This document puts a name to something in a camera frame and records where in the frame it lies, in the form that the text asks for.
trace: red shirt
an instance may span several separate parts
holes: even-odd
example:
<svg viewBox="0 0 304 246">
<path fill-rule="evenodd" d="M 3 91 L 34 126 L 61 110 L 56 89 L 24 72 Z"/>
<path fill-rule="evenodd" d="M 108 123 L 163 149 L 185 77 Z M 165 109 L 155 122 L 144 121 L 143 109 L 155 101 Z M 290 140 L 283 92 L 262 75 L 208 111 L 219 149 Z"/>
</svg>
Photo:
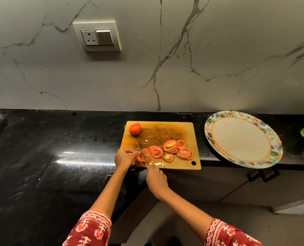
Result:
<svg viewBox="0 0 304 246">
<path fill-rule="evenodd" d="M 111 232 L 111 220 L 101 211 L 86 211 L 62 246 L 106 246 Z M 214 219 L 204 240 L 204 246 L 263 246 L 241 230 Z"/>
</svg>

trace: switch plate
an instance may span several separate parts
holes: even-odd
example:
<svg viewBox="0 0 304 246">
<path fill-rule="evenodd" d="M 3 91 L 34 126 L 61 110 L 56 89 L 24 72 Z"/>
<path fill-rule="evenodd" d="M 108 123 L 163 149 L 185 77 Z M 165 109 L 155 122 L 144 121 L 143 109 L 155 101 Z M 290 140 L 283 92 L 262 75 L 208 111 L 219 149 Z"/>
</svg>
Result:
<svg viewBox="0 0 304 246">
<path fill-rule="evenodd" d="M 111 22 L 80 22 L 74 21 L 73 27 L 75 29 L 77 38 L 80 42 L 84 51 L 121 51 L 117 26 L 115 21 Z M 82 34 L 82 30 L 109 30 L 111 32 L 111 39 L 113 41 L 113 45 L 86 45 L 84 41 L 84 37 Z"/>
<path fill-rule="evenodd" d="M 96 37 L 95 30 L 81 30 L 85 45 L 99 45 L 99 42 Z"/>
<path fill-rule="evenodd" d="M 97 38 L 99 39 L 100 45 L 114 45 L 111 30 L 97 30 Z"/>
</svg>

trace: person's left hand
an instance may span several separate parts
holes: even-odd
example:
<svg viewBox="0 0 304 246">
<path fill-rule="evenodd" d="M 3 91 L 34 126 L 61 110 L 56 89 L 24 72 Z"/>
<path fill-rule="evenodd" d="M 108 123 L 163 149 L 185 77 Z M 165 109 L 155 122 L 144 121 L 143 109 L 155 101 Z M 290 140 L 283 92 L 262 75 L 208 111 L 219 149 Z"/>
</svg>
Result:
<svg viewBox="0 0 304 246">
<path fill-rule="evenodd" d="M 116 170 L 122 170 L 125 173 L 131 165 L 135 164 L 135 157 L 137 151 L 132 149 L 119 149 L 114 156 L 114 162 L 116 163 Z"/>
</svg>

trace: colorful plate pattern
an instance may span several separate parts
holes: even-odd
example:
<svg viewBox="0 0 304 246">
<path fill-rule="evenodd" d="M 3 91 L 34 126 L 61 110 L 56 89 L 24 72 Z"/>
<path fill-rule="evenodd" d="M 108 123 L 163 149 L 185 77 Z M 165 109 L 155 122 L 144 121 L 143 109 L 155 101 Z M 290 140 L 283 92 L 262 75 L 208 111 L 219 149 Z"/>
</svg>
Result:
<svg viewBox="0 0 304 246">
<path fill-rule="evenodd" d="M 234 117 L 239 119 L 244 119 L 245 121 L 248 121 L 257 128 L 259 128 L 267 137 L 269 141 L 269 154 L 267 154 L 264 158 L 259 159 L 257 161 L 242 161 L 240 159 L 237 159 L 233 156 L 231 156 L 229 153 L 225 152 L 217 142 L 214 140 L 213 137 L 213 125 L 215 122 L 219 119 L 226 118 L 226 117 Z M 282 142 L 278 135 L 273 131 L 272 128 L 270 128 L 267 124 L 262 122 L 260 119 L 257 119 L 256 117 L 243 113 L 238 111 L 220 111 L 213 115 L 211 115 L 205 125 L 204 125 L 204 132 L 205 136 L 207 137 L 207 140 L 209 141 L 210 145 L 224 158 L 228 159 L 232 163 L 235 163 L 237 165 L 247 167 L 247 168 L 268 168 L 273 165 L 275 165 L 283 156 L 283 147 Z"/>
</svg>

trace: plate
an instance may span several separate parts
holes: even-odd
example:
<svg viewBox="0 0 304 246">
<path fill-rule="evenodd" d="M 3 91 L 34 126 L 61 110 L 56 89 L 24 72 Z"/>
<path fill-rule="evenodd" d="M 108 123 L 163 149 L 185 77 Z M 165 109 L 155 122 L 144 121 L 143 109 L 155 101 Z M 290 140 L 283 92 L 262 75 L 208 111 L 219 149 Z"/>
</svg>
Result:
<svg viewBox="0 0 304 246">
<path fill-rule="evenodd" d="M 278 135 L 260 119 L 238 111 L 220 111 L 204 125 L 210 145 L 232 163 L 248 168 L 268 168 L 283 156 Z"/>
</svg>

